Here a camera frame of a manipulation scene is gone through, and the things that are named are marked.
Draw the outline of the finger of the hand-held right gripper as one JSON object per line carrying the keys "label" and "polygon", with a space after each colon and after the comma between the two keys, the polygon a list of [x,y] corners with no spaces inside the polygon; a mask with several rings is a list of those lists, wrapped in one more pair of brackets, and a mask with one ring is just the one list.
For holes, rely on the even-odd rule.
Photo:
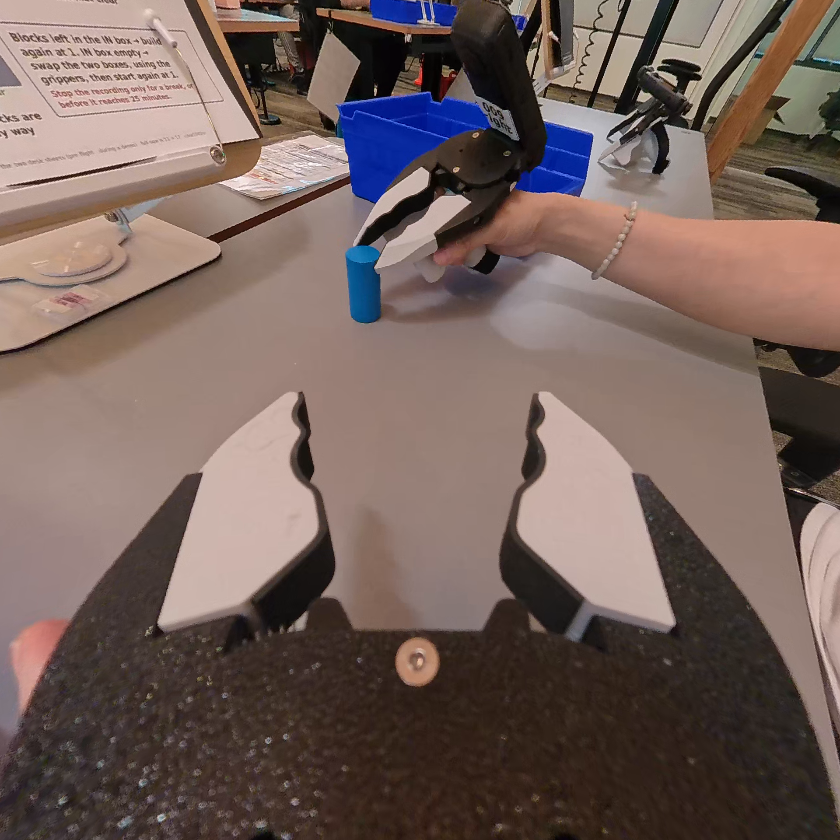
{"label": "finger of the hand-held right gripper", "polygon": [[410,216],[423,217],[434,201],[435,178],[434,167],[417,167],[402,175],[375,203],[353,245],[373,245],[385,235],[394,234]]}
{"label": "finger of the hand-held right gripper", "polygon": [[430,257],[438,248],[438,231],[471,208],[472,202],[466,196],[453,193],[435,196],[423,217],[419,214],[401,233],[387,239],[375,264],[376,271],[383,273],[404,262],[415,263]]}

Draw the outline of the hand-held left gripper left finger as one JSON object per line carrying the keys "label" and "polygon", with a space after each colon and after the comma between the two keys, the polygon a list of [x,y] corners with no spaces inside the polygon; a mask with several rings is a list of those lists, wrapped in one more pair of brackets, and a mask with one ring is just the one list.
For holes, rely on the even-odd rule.
{"label": "hand-held left gripper left finger", "polygon": [[254,631],[295,625],[335,571],[312,483],[305,395],[288,392],[205,463],[157,625],[165,633],[224,618]]}

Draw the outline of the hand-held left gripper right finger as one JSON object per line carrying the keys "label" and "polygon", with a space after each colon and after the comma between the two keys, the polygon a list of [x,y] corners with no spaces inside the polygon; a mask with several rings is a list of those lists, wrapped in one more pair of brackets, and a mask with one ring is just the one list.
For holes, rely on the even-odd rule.
{"label": "hand-held left gripper right finger", "polygon": [[676,617],[636,487],[604,436],[550,392],[532,395],[500,576],[544,631],[597,618],[669,634]]}

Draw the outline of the blue plastic bin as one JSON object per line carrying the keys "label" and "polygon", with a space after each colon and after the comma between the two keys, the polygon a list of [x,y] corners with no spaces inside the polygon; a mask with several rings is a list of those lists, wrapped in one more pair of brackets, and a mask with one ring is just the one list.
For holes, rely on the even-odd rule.
{"label": "blue plastic bin", "polygon": [[432,1],[370,1],[371,15],[379,20],[405,25],[451,26],[458,7]]}
{"label": "blue plastic bin", "polygon": [[[339,106],[353,194],[375,203],[418,156],[468,130],[488,128],[479,105],[431,94],[349,101]],[[579,196],[592,156],[591,133],[546,123],[541,164],[523,174],[518,189]]]}

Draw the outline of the blue wooden cylinder block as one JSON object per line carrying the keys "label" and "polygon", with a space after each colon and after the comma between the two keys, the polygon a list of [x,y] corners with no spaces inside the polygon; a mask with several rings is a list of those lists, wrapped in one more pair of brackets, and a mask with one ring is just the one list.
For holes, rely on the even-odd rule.
{"label": "blue wooden cylinder block", "polygon": [[359,323],[372,323],[382,315],[382,286],[375,264],[380,252],[369,245],[356,245],[345,253],[350,315]]}

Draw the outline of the person's right forearm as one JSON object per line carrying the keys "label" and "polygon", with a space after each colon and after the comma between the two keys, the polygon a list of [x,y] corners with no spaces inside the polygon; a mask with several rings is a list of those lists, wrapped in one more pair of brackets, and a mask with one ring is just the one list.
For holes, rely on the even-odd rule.
{"label": "person's right forearm", "polygon": [[579,200],[574,260],[689,318],[775,343],[839,349],[839,228],[800,220],[694,220]]}

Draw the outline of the spare hand-held gripper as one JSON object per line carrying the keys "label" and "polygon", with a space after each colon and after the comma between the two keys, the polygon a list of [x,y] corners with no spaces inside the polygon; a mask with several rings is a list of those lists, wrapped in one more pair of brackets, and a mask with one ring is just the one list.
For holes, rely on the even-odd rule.
{"label": "spare hand-held gripper", "polygon": [[648,99],[638,103],[630,115],[607,135],[610,144],[598,162],[629,170],[643,158],[652,163],[652,174],[662,175],[669,167],[670,141],[666,127],[689,127],[691,109],[688,85],[701,79],[700,67],[682,59],[665,59],[658,67],[643,66],[637,74],[641,92]]}

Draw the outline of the laminated paper sheet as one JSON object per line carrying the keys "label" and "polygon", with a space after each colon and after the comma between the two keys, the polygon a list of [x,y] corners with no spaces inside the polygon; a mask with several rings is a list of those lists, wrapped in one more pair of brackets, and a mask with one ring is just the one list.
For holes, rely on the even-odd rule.
{"label": "laminated paper sheet", "polygon": [[219,185],[266,201],[335,182],[349,174],[343,141],[309,133],[264,145],[253,169]]}

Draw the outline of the grey desk with wooden edge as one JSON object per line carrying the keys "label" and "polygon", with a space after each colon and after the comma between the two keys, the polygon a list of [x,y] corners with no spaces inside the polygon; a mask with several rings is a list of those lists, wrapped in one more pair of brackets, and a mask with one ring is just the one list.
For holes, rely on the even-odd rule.
{"label": "grey desk with wooden edge", "polygon": [[345,154],[331,170],[307,175],[291,192],[252,196],[224,183],[204,185],[170,196],[149,212],[163,222],[216,243],[242,234],[350,183]]}

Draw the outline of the grey panel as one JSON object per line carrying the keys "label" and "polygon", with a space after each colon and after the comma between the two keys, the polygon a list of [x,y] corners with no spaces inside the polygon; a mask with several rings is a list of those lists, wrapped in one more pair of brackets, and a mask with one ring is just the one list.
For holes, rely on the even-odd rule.
{"label": "grey panel", "polygon": [[361,64],[360,59],[333,32],[322,42],[307,94],[308,102],[337,125],[343,104]]}

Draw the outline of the wooden board document stand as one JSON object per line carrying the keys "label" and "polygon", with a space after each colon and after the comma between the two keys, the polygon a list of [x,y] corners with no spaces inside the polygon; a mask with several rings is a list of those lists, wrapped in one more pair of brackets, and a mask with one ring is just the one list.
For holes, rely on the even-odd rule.
{"label": "wooden board document stand", "polygon": [[[217,21],[210,6],[207,15]],[[240,85],[256,117],[241,76]],[[221,253],[218,245],[149,212],[170,196],[246,173],[257,162],[260,139],[261,131],[256,140],[5,188],[1,177],[2,354],[47,340],[213,262]],[[108,294],[110,307],[76,322],[32,311],[37,301],[82,284]]]}

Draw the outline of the person's white shirt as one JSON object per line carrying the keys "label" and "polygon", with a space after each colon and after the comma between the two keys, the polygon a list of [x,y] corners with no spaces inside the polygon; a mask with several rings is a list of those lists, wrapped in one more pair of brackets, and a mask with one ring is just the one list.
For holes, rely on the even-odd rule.
{"label": "person's white shirt", "polygon": [[839,510],[823,501],[811,509],[798,538],[801,576],[820,659],[827,704],[839,732]]}

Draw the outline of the small clear label packet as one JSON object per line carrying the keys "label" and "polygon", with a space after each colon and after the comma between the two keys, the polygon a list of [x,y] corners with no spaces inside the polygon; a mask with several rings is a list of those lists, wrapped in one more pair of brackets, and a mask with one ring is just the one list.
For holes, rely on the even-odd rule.
{"label": "small clear label packet", "polygon": [[57,322],[76,322],[110,307],[111,297],[88,284],[61,289],[59,294],[32,304],[39,316]]}

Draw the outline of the printed instruction sheet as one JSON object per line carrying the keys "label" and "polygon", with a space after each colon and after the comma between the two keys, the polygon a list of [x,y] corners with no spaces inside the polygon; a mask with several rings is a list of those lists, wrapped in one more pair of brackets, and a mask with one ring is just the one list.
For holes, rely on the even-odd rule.
{"label": "printed instruction sheet", "polygon": [[260,137],[208,2],[2,1],[2,187]]}

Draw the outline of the wooden post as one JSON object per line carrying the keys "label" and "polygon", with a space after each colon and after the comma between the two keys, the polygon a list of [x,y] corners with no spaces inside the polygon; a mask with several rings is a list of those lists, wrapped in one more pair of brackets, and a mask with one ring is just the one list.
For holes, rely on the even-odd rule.
{"label": "wooden post", "polygon": [[744,89],[719,121],[720,127],[707,149],[710,184],[717,182],[832,4],[832,1],[795,3]]}

